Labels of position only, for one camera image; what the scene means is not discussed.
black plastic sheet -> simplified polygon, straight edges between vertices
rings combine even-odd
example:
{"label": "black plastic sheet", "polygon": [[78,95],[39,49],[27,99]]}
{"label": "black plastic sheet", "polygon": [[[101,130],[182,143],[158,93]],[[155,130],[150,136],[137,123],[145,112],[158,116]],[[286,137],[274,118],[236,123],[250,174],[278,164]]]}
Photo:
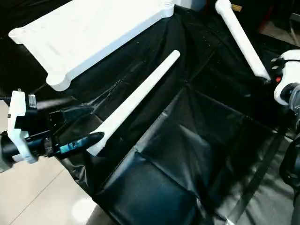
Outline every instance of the black plastic sheet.
{"label": "black plastic sheet", "polygon": [[[114,221],[290,223],[293,190],[279,177],[279,166],[293,138],[293,118],[273,99],[274,86],[254,77],[218,15],[176,7],[174,16],[55,92],[43,68],[6,34],[62,4],[0,4],[2,94],[21,88],[38,100],[73,96],[93,108],[63,125],[57,133],[62,142],[94,130],[174,49],[181,53],[99,157],[83,152],[62,160]],[[249,38],[267,69],[293,48],[259,34]]]}

white pipe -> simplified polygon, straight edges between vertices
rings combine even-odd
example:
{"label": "white pipe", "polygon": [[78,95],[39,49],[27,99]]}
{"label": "white pipe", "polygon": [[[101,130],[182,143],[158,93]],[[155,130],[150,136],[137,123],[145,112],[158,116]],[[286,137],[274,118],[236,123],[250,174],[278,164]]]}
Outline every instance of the white pipe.
{"label": "white pipe", "polygon": [[90,154],[96,156],[104,148],[107,140],[146,97],[146,95],[179,57],[180,52],[174,50],[96,130],[91,132],[91,134],[95,132],[103,132],[104,137],[97,144],[87,149]]}
{"label": "white pipe", "polygon": [[251,67],[254,75],[263,77],[267,80],[271,80],[266,68],[264,67],[262,61],[259,59],[242,26],[236,18],[232,10],[231,2],[229,0],[218,0],[215,7],[216,11],[222,16],[223,20],[225,21],[233,38],[235,39],[249,66]]}

white plastic tray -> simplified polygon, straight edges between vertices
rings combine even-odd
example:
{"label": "white plastic tray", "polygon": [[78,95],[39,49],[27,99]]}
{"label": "white plastic tray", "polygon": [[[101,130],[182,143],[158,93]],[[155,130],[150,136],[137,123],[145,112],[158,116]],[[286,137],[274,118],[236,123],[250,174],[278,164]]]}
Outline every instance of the white plastic tray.
{"label": "white plastic tray", "polygon": [[164,17],[172,0],[73,0],[8,34],[23,44],[63,91],[83,71]]}

blue part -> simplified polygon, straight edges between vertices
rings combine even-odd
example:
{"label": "blue part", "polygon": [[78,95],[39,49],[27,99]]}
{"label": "blue part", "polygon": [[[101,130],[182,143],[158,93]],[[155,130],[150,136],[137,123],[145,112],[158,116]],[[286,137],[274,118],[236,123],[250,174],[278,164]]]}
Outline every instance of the blue part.
{"label": "blue part", "polygon": [[78,141],[74,141],[74,142],[68,143],[66,145],[60,146],[60,152],[61,153],[66,153],[66,152],[69,152],[69,151],[72,151],[72,150],[76,150],[76,149],[86,145],[87,142],[88,142],[88,138],[84,137],[84,138],[82,138]]}

tiled floor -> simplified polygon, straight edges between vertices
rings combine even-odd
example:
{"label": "tiled floor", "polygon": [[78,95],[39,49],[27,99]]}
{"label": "tiled floor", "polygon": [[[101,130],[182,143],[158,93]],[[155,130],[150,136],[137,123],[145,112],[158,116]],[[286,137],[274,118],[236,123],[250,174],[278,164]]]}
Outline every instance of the tiled floor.
{"label": "tiled floor", "polygon": [[[295,30],[296,36],[298,38],[298,41],[300,41],[300,31]],[[262,34],[268,35],[270,37],[288,42],[290,44],[295,44],[295,41],[293,40],[290,31],[286,31],[283,29],[280,29],[275,26],[275,24],[272,21],[268,21],[262,30]]]}
{"label": "tiled floor", "polygon": [[[0,101],[0,131],[8,107]],[[96,204],[54,158],[0,173],[0,225],[85,225]]]}

